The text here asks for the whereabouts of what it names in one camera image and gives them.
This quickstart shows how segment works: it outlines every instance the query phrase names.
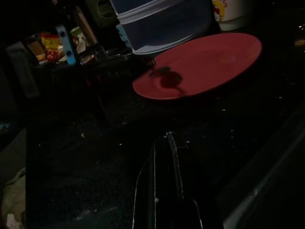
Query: white cup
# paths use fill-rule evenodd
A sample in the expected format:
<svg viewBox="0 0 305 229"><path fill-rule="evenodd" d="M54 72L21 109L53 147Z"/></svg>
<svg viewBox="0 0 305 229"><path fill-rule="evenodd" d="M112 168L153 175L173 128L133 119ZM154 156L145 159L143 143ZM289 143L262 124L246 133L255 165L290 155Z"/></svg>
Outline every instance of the white cup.
<svg viewBox="0 0 305 229"><path fill-rule="evenodd" d="M83 52L83 51L85 51L85 50L86 50L86 43L83 42L83 41L81 41L81 42L77 45L77 47L76 47L76 52L77 52L77 53L81 53L81 52Z"/></svg>
<svg viewBox="0 0 305 229"><path fill-rule="evenodd" d="M212 0L214 16L223 31L245 26L250 19L250 0Z"/></svg>

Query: snack package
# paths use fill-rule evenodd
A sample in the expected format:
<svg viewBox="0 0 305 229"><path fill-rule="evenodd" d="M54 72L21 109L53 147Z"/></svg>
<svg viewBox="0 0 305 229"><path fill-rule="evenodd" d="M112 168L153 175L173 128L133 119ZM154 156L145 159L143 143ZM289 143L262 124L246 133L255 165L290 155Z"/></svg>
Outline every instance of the snack package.
<svg viewBox="0 0 305 229"><path fill-rule="evenodd" d="M59 47L61 47L61 40L58 35L54 34L41 34L41 42L46 50L47 61L55 62L58 61L59 56Z"/></svg>

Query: table surface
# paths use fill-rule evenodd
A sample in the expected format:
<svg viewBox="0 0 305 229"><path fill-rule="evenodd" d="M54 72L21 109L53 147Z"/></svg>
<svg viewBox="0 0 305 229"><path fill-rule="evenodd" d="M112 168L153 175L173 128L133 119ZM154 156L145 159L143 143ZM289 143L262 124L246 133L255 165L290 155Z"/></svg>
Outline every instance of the table surface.
<svg viewBox="0 0 305 229"><path fill-rule="evenodd" d="M240 30L261 40L261 57L213 91L160 102L129 83L103 99L108 124L88 113L32 122L29 228L130 228L136 178L166 131L186 140L217 194L304 101L303 22L295 12L274 12Z"/></svg>

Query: red plate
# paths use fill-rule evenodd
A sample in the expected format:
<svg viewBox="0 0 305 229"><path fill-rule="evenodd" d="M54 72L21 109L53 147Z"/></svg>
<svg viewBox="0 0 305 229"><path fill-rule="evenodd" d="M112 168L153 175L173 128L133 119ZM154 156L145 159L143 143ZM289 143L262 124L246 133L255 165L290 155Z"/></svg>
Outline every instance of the red plate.
<svg viewBox="0 0 305 229"><path fill-rule="evenodd" d="M261 42L249 34L202 37L155 57L154 71L135 80L133 88L143 97L158 100L206 92L245 71L261 51Z"/></svg>

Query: black object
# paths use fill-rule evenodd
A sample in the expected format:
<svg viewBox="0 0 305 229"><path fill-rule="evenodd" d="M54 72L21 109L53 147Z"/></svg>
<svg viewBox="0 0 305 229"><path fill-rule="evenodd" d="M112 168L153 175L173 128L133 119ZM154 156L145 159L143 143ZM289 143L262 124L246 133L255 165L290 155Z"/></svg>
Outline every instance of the black object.
<svg viewBox="0 0 305 229"><path fill-rule="evenodd" d="M209 186L182 138L159 137L137 180L132 228L223 229Z"/></svg>

